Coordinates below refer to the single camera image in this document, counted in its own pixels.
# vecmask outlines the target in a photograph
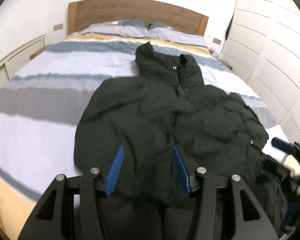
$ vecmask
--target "white wardrobe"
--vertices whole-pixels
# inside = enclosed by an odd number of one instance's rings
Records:
[[[292,0],[238,0],[221,57],[300,142],[300,11]]]

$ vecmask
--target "pillow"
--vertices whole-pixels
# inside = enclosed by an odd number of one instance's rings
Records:
[[[111,25],[121,25],[121,26],[139,26],[139,27],[146,27],[143,20],[140,19],[127,19],[127,20],[119,20],[113,22],[105,22],[103,24],[111,24]]]
[[[102,33],[120,35],[122,37],[149,38],[149,30],[145,27],[143,21],[139,19],[91,24],[83,31],[74,34],[83,35],[85,33]]]
[[[173,30],[173,28],[171,28],[171,27],[169,27],[169,26],[167,26],[167,25],[165,25],[163,23],[159,23],[159,22],[151,22],[151,23],[149,23],[149,30],[152,30],[154,28],[167,28],[167,29],[169,28],[169,29]]]
[[[202,36],[179,32],[163,23],[153,22],[149,25],[149,35],[152,39],[174,41],[181,44],[208,47]]]

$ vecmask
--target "black jacket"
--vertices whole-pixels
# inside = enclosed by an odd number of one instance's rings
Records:
[[[171,168],[177,145],[188,168],[238,174],[254,188],[264,175],[260,157],[268,134],[241,97],[204,85],[191,55],[168,56],[146,43],[137,48],[136,62],[138,77],[106,80],[91,97],[75,134],[75,165],[83,171],[96,166],[107,174],[123,145],[117,195],[186,205]]]

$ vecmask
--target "wooden headboard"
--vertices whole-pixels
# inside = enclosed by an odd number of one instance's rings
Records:
[[[141,19],[148,26],[156,21],[178,31],[204,35],[208,17],[194,11],[152,0],[85,0],[69,3],[68,35],[93,23]]]

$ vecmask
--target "wall socket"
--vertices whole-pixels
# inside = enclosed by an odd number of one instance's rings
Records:
[[[60,24],[57,24],[57,25],[54,25],[53,27],[53,31],[58,31],[58,30],[62,30],[63,29],[63,23],[60,23]]]
[[[216,38],[214,38],[212,42],[213,42],[213,43],[216,43],[216,44],[218,44],[218,45],[221,44],[221,40],[218,40],[218,39],[216,39]]]

